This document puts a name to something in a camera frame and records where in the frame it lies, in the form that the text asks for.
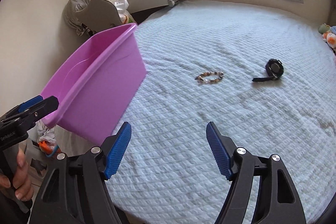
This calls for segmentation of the left hand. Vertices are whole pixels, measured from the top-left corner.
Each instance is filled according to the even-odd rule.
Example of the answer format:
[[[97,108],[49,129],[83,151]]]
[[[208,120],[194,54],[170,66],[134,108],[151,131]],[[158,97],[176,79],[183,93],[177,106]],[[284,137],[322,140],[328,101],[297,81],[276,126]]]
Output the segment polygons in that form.
[[[12,180],[13,187],[16,189],[15,196],[18,200],[29,201],[33,197],[34,189],[29,178],[29,166],[26,162],[25,154],[20,148],[18,148],[17,165],[17,170]]]

